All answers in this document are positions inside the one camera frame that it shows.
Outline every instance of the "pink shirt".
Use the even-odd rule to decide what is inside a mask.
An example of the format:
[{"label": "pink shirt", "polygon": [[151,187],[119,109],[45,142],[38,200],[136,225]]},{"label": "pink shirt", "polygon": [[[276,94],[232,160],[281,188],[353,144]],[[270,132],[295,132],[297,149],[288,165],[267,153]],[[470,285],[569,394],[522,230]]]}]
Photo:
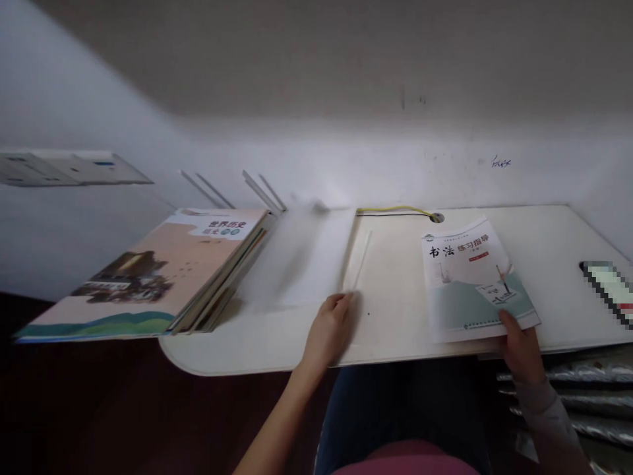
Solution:
[{"label": "pink shirt", "polygon": [[394,442],[371,453],[362,462],[339,468],[332,475],[479,475],[466,462],[446,455],[423,440]]}]

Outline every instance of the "white desk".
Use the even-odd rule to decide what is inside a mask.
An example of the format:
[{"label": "white desk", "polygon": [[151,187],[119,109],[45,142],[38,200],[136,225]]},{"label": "white desk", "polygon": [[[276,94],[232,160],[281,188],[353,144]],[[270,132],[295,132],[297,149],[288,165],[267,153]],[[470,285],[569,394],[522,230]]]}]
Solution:
[{"label": "white desk", "polygon": [[[426,310],[421,236],[462,227],[482,214],[497,231],[539,313],[543,351],[633,342],[633,331],[616,320],[578,267],[581,261],[612,261],[630,280],[629,264],[567,206],[440,212],[446,217],[440,224],[420,216],[356,218],[344,283],[355,280],[367,233],[372,235],[358,282],[359,324],[342,365],[496,350],[491,339],[432,343]],[[212,333],[165,336],[160,345],[176,366],[197,375],[291,369],[301,358],[319,303],[238,314]]]}]

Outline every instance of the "book cover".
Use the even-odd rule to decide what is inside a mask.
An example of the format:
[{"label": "book cover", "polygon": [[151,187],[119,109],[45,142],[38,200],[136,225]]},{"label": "book cover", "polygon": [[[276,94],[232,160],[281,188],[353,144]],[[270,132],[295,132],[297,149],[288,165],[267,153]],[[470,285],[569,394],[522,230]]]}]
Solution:
[{"label": "book cover", "polygon": [[422,252],[434,342],[506,334],[500,309],[513,314],[523,329],[540,323],[485,217],[453,232],[423,236]]},{"label": "book cover", "polygon": [[16,333],[18,341],[165,333],[266,213],[176,210],[142,241]]}]

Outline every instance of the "floor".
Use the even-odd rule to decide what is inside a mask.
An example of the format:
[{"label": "floor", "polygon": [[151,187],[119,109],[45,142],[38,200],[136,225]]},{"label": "floor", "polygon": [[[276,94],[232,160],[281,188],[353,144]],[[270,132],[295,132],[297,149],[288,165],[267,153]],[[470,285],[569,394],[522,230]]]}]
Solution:
[{"label": "floor", "polygon": [[[7,337],[50,304],[6,295],[0,304],[23,309],[3,326],[3,466],[13,473],[230,474],[289,376],[189,375],[153,339],[15,345]],[[310,402],[288,474],[312,472],[336,373]],[[533,473],[496,442],[504,416],[494,396],[484,405],[495,474]]]}]

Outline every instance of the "jeans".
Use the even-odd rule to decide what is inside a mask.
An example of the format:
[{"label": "jeans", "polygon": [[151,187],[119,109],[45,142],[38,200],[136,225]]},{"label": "jeans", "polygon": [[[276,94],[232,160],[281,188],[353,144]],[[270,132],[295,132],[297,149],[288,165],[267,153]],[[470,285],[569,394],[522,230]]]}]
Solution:
[{"label": "jeans", "polygon": [[328,403],[315,475],[365,460],[391,442],[422,439],[491,473],[469,358],[341,368]]}]

